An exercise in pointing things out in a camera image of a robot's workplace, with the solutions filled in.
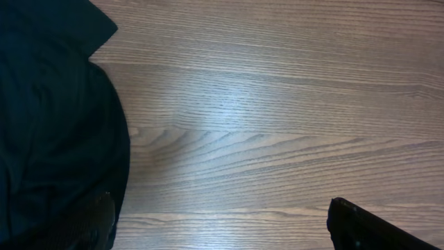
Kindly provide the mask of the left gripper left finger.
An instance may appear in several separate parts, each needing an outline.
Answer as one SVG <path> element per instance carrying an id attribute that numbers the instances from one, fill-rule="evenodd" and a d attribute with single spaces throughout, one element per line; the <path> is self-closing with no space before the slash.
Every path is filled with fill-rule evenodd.
<path id="1" fill-rule="evenodd" d="M 69 221 L 69 250 L 106 250 L 114 228 L 115 204 L 105 192 L 79 210 Z"/>

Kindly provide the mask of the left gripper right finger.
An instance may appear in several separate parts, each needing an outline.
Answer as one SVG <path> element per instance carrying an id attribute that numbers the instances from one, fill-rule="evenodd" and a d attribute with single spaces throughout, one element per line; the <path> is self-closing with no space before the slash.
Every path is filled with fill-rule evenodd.
<path id="1" fill-rule="evenodd" d="M 439 250 L 341 197 L 330 202 L 327 229 L 335 250 Z"/>

